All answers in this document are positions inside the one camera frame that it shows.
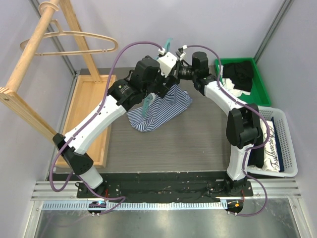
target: folded shirt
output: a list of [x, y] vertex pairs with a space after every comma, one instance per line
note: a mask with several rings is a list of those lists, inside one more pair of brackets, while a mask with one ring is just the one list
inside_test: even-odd
[[240, 97], [242, 94], [250, 95], [250, 92], [235, 89], [234, 84], [232, 83], [231, 79], [230, 78], [223, 78], [222, 74], [223, 74], [223, 65], [221, 66], [221, 71], [220, 71], [220, 76], [222, 78], [222, 84], [232, 95], [234, 95], [236, 97]]

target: white cloth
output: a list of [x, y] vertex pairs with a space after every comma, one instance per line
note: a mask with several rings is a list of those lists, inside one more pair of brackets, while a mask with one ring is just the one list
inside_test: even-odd
[[[265, 141], [267, 137], [266, 126], [262, 120], [260, 122], [261, 122], [261, 129], [263, 132], [263, 141]], [[247, 168], [252, 170], [279, 172], [280, 166], [279, 166], [278, 154], [276, 149], [273, 122], [268, 120], [266, 122], [270, 130], [270, 137], [268, 139], [268, 142], [264, 146], [264, 165], [261, 169], [256, 167], [255, 165], [249, 165]]]
[[[221, 71], [220, 71], [221, 78], [222, 78], [222, 72], [223, 72], [223, 65], [221, 66]], [[235, 89], [234, 84], [232, 83], [230, 78], [222, 78], [222, 84], [231, 94], [233, 94], [236, 97], [240, 97], [242, 94], [250, 95], [250, 92], [243, 91], [240, 89]]]

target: gray wall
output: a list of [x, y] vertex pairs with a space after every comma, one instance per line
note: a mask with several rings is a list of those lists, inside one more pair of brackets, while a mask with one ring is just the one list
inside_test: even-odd
[[[164, 45], [172, 37], [171, 51], [187, 44], [213, 48], [221, 57], [253, 57], [283, 0], [76, 0], [77, 17], [84, 31], [115, 38], [119, 49], [135, 41]], [[56, 17], [67, 25], [62, 12]], [[75, 42], [61, 39], [66, 49]], [[91, 49], [106, 49], [111, 43], [87, 39]], [[98, 67], [110, 67], [118, 52], [94, 56]], [[119, 67], [135, 66], [153, 46], [136, 46], [121, 57]], [[86, 67], [82, 58], [70, 57], [74, 67]]]
[[[1, 87], [5, 86], [21, 55], [19, 44], [31, 36], [37, 21], [38, 17], [27, 0], [2, 4]], [[41, 48], [55, 51], [50, 41]], [[61, 58], [35, 57], [18, 94], [57, 129], [71, 79]], [[19, 238], [28, 216], [35, 181], [44, 179], [53, 145], [0, 103], [0, 152], [0, 236]]]
[[274, 107], [285, 111], [298, 164], [296, 181], [317, 225], [317, 1], [296, 0], [258, 66]]

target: blue and white striped garment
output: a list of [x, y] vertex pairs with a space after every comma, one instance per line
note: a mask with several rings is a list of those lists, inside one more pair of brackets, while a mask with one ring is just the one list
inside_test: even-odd
[[185, 111], [192, 103], [187, 91], [178, 85], [172, 86], [164, 98], [156, 97], [142, 115], [142, 107], [127, 113], [131, 126], [140, 132], [153, 131], [160, 125]]

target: white laundry basket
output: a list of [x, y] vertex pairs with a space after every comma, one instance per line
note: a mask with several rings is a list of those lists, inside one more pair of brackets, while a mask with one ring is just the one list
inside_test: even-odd
[[282, 151], [284, 172], [261, 171], [253, 169], [247, 169], [247, 172], [275, 177], [294, 177], [297, 174], [297, 164], [285, 113], [280, 109], [262, 106], [259, 106], [259, 112], [265, 117], [266, 120], [271, 120], [274, 118], [274, 124]]

